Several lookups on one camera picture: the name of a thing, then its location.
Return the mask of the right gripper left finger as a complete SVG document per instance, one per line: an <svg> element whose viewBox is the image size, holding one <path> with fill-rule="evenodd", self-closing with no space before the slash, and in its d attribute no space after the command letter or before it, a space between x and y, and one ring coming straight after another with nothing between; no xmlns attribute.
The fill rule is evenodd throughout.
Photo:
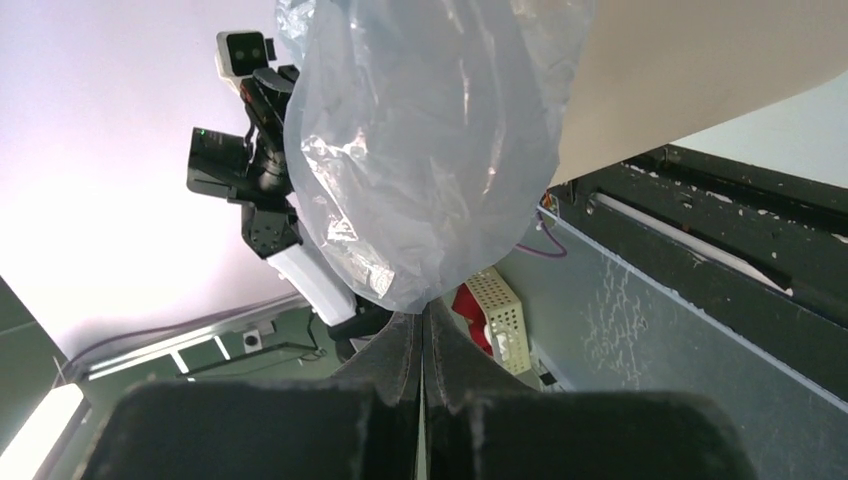
<svg viewBox="0 0 848 480"><path fill-rule="evenodd" d="M130 390L83 479L412 479L422 316L397 313L330 377L168 381Z"/></svg>

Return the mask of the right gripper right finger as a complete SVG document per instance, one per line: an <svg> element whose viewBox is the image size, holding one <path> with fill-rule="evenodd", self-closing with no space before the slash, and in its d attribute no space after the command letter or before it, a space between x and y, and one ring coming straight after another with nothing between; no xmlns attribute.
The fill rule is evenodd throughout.
<svg viewBox="0 0 848 480"><path fill-rule="evenodd" d="M543 393L495 363L440 301L422 315L433 479L752 479L729 417L672 391Z"/></svg>

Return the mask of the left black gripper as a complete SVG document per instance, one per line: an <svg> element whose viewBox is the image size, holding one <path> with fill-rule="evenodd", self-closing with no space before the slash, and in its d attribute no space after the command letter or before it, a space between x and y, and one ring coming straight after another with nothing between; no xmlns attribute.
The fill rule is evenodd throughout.
<svg viewBox="0 0 848 480"><path fill-rule="evenodd" d="M284 148L284 119L299 70L294 65L255 70L244 79L239 95L250 127L245 145L251 151L248 177L260 191L288 193L292 190Z"/></svg>

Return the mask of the blue plastic trash bag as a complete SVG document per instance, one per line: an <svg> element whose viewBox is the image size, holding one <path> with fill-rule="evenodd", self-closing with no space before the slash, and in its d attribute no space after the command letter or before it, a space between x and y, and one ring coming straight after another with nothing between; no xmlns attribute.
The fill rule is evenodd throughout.
<svg viewBox="0 0 848 480"><path fill-rule="evenodd" d="M521 240L559 165L592 1L280 1L302 221L356 294L418 313Z"/></svg>

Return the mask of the beige trash bin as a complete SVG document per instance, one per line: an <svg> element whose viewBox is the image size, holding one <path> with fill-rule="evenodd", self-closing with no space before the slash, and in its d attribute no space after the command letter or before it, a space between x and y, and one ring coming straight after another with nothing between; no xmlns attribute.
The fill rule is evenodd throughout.
<svg viewBox="0 0 848 480"><path fill-rule="evenodd" d="M846 68L843 1L600 1L552 181L791 98Z"/></svg>

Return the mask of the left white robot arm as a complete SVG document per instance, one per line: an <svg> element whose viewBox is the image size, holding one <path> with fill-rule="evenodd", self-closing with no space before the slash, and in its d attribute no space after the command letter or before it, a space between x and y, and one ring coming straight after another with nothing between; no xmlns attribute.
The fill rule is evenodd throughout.
<svg viewBox="0 0 848 480"><path fill-rule="evenodd" d="M247 133L194 128L186 184L193 193L240 207L244 243L294 287L332 339L374 335L391 312L347 287L301 222L283 145L284 116L298 77L295 66L284 65L243 78L237 93L249 120Z"/></svg>

